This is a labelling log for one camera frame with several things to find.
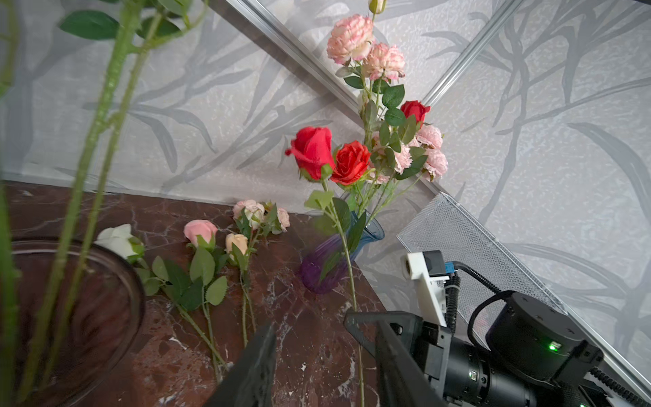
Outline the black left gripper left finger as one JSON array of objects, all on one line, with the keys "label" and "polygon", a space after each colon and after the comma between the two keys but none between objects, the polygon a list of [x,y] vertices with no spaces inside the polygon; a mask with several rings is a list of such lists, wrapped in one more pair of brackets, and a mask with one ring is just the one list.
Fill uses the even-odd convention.
[{"label": "black left gripper left finger", "polygon": [[203,406],[272,406],[275,375],[276,329],[267,323]]}]

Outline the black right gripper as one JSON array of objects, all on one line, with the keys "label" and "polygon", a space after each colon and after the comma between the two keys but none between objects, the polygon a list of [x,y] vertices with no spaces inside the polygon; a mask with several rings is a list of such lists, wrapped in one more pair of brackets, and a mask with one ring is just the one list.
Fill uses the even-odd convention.
[{"label": "black right gripper", "polygon": [[364,328],[379,322],[386,322],[393,329],[398,341],[405,346],[430,386],[438,396],[444,397],[453,341],[449,329],[425,322],[422,317],[405,311],[348,311],[344,318],[344,327],[373,358],[376,358],[376,346],[366,336]]}]

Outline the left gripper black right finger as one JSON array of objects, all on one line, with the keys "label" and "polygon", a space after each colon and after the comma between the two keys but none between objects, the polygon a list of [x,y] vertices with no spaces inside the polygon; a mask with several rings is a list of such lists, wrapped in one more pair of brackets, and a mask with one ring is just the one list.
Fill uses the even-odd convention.
[{"label": "left gripper black right finger", "polygon": [[377,386],[381,406],[447,406],[430,386],[397,334],[386,322],[376,324]]}]

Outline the purple ribbed glass vase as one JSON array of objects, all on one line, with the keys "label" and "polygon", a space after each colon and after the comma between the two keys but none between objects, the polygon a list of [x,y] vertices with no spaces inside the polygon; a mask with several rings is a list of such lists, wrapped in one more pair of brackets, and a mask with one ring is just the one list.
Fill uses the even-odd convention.
[{"label": "purple ribbed glass vase", "polygon": [[[332,220],[325,215],[316,217],[311,223],[321,234],[330,234],[327,240],[305,256],[298,274],[305,288],[312,293],[330,293],[348,275],[348,262],[344,258],[341,236],[333,232]],[[385,237],[385,232],[378,220],[368,223],[359,239],[355,251],[350,254],[351,265],[361,250],[367,245],[379,242]]]}]

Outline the peach rosebud stem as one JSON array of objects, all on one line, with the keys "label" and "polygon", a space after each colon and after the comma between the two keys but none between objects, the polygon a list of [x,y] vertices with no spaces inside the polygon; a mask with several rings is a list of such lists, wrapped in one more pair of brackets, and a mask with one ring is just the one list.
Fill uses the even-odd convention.
[{"label": "peach rosebud stem", "polygon": [[249,278],[249,239],[242,234],[230,233],[225,238],[225,251],[230,262],[239,270],[239,283],[242,289],[242,340],[249,343],[249,328],[257,329],[254,306],[250,297]]}]

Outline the white rose stem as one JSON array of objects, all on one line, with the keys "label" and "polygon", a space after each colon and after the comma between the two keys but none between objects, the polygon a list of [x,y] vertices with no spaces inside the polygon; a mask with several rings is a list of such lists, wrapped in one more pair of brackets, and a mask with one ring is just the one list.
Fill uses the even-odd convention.
[{"label": "white rose stem", "polygon": [[[175,262],[162,259],[159,256],[154,259],[152,264],[148,265],[144,261],[144,243],[132,234],[132,227],[128,224],[101,231],[95,244],[111,250],[135,266],[146,295],[164,294],[179,310],[181,317],[191,324],[205,342],[205,334],[208,329],[201,310],[201,283],[198,279],[193,282],[190,276],[190,266],[193,259],[188,270],[184,270]],[[217,247],[215,246],[213,256],[217,268],[220,270],[223,266],[218,259],[220,254],[216,250]],[[224,276],[218,276],[217,272],[215,273],[214,283],[208,291],[208,300],[212,303],[210,308],[223,302],[228,288],[227,279]]]}]

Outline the dark glass cup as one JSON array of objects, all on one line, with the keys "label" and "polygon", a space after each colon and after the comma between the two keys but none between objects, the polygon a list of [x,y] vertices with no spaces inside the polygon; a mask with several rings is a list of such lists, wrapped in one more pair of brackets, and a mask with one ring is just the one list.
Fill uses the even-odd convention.
[{"label": "dark glass cup", "polygon": [[[12,242],[12,259],[21,276],[15,351],[15,386],[3,390],[8,406],[17,393],[36,332],[37,313],[46,292],[59,247],[55,237],[23,237]],[[145,295],[134,268],[103,247],[92,245],[76,298],[65,304],[81,254],[81,241],[69,248],[64,278],[52,308],[42,359],[25,406],[80,406],[122,362],[140,331]]]}]

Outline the pink rosebud stem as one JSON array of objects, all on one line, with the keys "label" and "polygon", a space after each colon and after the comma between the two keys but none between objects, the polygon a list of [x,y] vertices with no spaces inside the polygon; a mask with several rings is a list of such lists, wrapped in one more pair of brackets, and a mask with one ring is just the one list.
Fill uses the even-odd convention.
[{"label": "pink rosebud stem", "polygon": [[215,343],[210,315],[210,306],[212,303],[208,300],[208,291],[214,283],[215,273],[218,270],[213,256],[213,252],[215,251],[215,236],[218,231],[218,227],[209,220],[191,220],[183,229],[185,237],[195,249],[190,266],[190,276],[193,282],[198,279],[201,283],[201,310],[208,329],[208,332],[205,334],[205,342],[208,344],[211,352],[212,364],[217,379],[220,378],[220,369],[225,365],[225,361],[218,352]]}]

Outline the small pink bud spray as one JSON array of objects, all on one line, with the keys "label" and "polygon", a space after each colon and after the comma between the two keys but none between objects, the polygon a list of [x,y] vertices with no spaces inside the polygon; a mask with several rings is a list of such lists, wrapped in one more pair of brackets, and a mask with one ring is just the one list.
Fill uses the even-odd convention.
[{"label": "small pink bud spray", "polygon": [[247,199],[237,202],[232,211],[238,230],[247,238],[280,235],[291,225],[288,212],[271,202]]}]

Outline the pink rose stem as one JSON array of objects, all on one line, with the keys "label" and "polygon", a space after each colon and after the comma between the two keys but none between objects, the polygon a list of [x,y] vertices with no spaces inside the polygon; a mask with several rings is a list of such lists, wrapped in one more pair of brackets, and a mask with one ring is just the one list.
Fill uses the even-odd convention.
[{"label": "pink rose stem", "polygon": [[369,175],[369,183],[377,186],[380,193],[378,203],[391,199],[397,188],[398,178],[412,166],[410,147],[403,143],[399,145],[399,152],[390,146],[382,146],[380,134],[378,132],[372,134],[370,167],[373,171]]},{"label": "pink rose stem", "polygon": [[398,105],[405,98],[406,59],[397,46],[376,40],[375,19],[388,3],[370,1],[366,15],[352,15],[335,23],[327,41],[327,57],[339,66],[336,76],[359,92],[359,116],[364,127],[364,143],[380,130],[384,115],[389,124],[400,125],[405,116]]},{"label": "pink rose stem", "polygon": [[430,181],[441,178],[449,168],[449,162],[442,152],[444,135],[434,125],[424,124],[408,143],[410,148],[424,149],[427,161],[423,170],[429,174]]}]

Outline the green stem small red rose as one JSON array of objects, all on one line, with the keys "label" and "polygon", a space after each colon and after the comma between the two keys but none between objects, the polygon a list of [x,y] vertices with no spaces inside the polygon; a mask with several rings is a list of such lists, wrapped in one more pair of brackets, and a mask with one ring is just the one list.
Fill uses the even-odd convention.
[{"label": "green stem small red rose", "polygon": [[339,150],[333,149],[332,132],[329,128],[305,127],[298,131],[295,139],[291,140],[285,154],[295,159],[301,178],[320,185],[319,190],[310,193],[304,206],[311,210],[319,210],[322,215],[329,217],[335,232],[341,236],[344,258],[348,262],[352,310],[356,311],[358,302],[350,254],[355,251],[358,244],[356,236],[359,229],[358,222],[354,220],[349,205],[336,198],[334,191],[329,187],[333,182],[331,176],[335,168],[334,159]]}]

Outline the dark red rose stem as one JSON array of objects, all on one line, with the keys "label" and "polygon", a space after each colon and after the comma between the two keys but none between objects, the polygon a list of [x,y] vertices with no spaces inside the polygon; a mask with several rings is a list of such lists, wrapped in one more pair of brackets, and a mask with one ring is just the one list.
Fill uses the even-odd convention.
[{"label": "dark red rose stem", "polygon": [[400,110],[405,115],[406,119],[414,117],[415,122],[422,125],[426,121],[427,114],[431,111],[431,107],[423,105],[419,101],[406,101],[401,105]]}]

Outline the white blue flower stem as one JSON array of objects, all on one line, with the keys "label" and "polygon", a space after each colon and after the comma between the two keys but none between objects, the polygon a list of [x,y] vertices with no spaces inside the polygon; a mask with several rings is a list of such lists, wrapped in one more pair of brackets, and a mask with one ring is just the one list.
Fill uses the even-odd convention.
[{"label": "white blue flower stem", "polygon": [[[189,1],[144,1],[144,3],[145,5],[140,14],[140,27],[136,30],[132,39],[134,49],[125,61],[113,103],[108,109],[108,123],[101,134],[103,135],[105,132],[109,132],[110,140],[108,141],[108,147],[103,159],[103,167],[98,179],[93,207],[88,215],[80,257],[64,302],[63,315],[60,317],[54,330],[54,340],[49,347],[45,346],[41,363],[37,369],[34,388],[39,390],[46,388],[50,381],[64,336],[68,329],[68,319],[71,316],[72,305],[81,283],[81,274],[90,252],[100,207],[103,203],[108,173],[110,173],[122,127],[125,123],[127,111],[130,108],[144,64],[154,49],[183,37],[197,27],[205,17],[210,5],[208,2],[203,2],[203,10],[196,19],[192,20],[188,15],[192,7]],[[60,23],[59,28],[61,31],[75,37],[93,41],[112,40],[115,42],[119,21],[120,18],[115,20],[106,13],[98,10],[79,10],[66,16]]]}]

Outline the orange rose stem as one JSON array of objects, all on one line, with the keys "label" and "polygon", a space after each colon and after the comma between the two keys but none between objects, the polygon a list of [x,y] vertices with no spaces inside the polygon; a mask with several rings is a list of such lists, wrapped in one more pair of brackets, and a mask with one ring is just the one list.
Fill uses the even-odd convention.
[{"label": "orange rose stem", "polygon": [[37,369],[41,363],[42,354],[47,342],[47,332],[53,313],[56,310],[56,301],[59,296],[60,286],[64,279],[64,268],[67,264],[68,250],[70,248],[73,232],[76,230],[78,216],[81,210],[81,200],[92,162],[94,151],[98,145],[99,136],[109,122],[109,108],[113,103],[115,91],[122,75],[127,56],[132,52],[133,36],[140,27],[140,14],[144,1],[125,1],[120,11],[120,21],[116,32],[114,49],[106,70],[105,79],[98,101],[98,108],[90,126],[84,148],[76,171],[76,179],[71,189],[71,198],[64,218],[64,225],[59,237],[59,247],[55,252],[54,264],[49,273],[47,285],[42,296],[42,305],[37,312],[35,332],[30,340],[20,386],[17,389],[16,401],[24,402],[34,392],[37,378]]}]

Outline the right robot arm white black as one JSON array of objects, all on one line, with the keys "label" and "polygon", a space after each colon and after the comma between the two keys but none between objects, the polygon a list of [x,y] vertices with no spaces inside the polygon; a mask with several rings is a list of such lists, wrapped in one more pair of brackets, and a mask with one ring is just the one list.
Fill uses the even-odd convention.
[{"label": "right robot arm white black", "polygon": [[600,369],[603,351],[570,317],[536,298],[496,293],[468,324],[496,302],[504,306],[485,344],[455,337],[455,298],[442,325],[402,311],[347,313],[347,331],[376,361],[381,405],[608,406],[609,393],[648,405]]}]

